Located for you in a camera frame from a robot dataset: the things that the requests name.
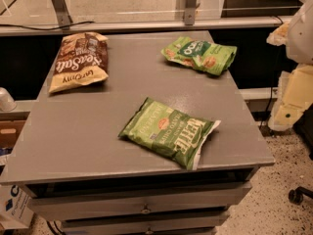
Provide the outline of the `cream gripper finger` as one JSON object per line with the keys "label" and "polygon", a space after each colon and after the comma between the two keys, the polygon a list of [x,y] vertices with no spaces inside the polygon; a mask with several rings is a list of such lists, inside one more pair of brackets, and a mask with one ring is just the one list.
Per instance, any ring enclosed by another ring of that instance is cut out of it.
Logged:
{"label": "cream gripper finger", "polygon": [[273,32],[269,34],[266,42],[274,46],[285,45],[288,39],[289,25],[289,23],[283,23],[282,25],[277,27]]}
{"label": "cream gripper finger", "polygon": [[313,66],[300,64],[292,72],[283,71],[278,83],[268,126],[274,131],[291,128],[313,104]]}

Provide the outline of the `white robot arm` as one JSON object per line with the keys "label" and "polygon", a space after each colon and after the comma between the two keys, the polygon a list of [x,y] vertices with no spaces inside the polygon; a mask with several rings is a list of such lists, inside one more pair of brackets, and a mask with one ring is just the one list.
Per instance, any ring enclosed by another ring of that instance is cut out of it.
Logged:
{"label": "white robot arm", "polygon": [[291,128],[313,104],[313,0],[307,0],[292,17],[269,34],[267,42],[286,46],[287,57],[297,63],[283,71],[278,97],[268,120],[274,131]]}

